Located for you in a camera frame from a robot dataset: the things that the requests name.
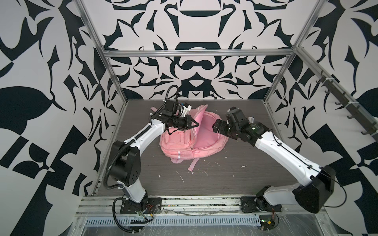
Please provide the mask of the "pink student backpack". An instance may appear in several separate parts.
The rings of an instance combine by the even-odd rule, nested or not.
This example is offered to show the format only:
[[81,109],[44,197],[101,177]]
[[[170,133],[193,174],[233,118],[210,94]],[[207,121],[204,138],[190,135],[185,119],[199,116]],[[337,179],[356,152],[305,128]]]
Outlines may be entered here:
[[166,131],[160,136],[159,145],[166,157],[175,164],[185,160],[193,160],[188,170],[192,171],[196,163],[205,157],[214,155],[225,147],[228,138],[213,132],[214,123],[220,119],[216,113],[207,111],[208,105],[189,111],[199,126],[186,131],[176,131],[168,134]]

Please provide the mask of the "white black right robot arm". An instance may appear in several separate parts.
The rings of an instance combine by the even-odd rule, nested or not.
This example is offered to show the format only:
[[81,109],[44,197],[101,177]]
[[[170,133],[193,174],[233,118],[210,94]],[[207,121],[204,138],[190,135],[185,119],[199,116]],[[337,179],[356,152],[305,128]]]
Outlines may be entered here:
[[228,138],[249,143],[282,165],[297,180],[296,184],[270,186],[262,191],[263,200],[271,206],[298,205],[318,213],[334,192],[336,171],[302,156],[260,122],[251,122],[242,110],[231,107],[226,120],[217,120],[213,131]]

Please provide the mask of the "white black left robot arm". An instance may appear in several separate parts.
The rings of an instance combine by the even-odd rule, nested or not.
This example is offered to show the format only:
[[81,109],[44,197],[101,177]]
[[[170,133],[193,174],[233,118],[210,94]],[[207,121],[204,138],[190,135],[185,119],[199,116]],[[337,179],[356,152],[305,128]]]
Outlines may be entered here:
[[188,103],[166,99],[162,106],[150,114],[149,122],[129,139],[112,144],[109,160],[102,179],[105,189],[119,189],[126,198],[132,212],[142,213],[147,209],[148,193],[143,188],[141,155],[146,148],[171,127],[174,131],[186,131],[199,127],[194,116],[189,114],[192,107]]

